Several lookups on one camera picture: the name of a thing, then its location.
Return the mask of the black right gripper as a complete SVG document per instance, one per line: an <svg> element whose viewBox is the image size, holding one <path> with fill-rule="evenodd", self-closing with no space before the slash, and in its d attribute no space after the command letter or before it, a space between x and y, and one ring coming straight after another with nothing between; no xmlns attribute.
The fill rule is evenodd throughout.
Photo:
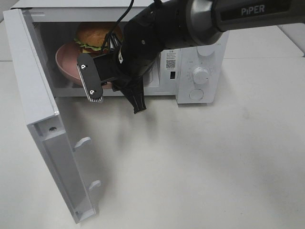
<svg viewBox="0 0 305 229"><path fill-rule="evenodd" d="M112 82L114 88L130 102L136 114L146 109L142 77L150 70L153 61L132 54L123 55L121 48L117 48L121 45L116 33L111 33L108 38L110 53L94 57L93 62L101 82Z"/></svg>

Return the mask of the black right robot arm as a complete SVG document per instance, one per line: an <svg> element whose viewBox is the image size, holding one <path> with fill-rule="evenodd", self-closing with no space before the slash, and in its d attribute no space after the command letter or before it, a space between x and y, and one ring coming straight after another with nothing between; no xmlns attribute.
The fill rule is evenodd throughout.
<svg viewBox="0 0 305 229"><path fill-rule="evenodd" d="M302 0L156 0L125 25L122 45L96 68L137 113L146 108L142 77L160 52L211 45L226 31L304 21Z"/></svg>

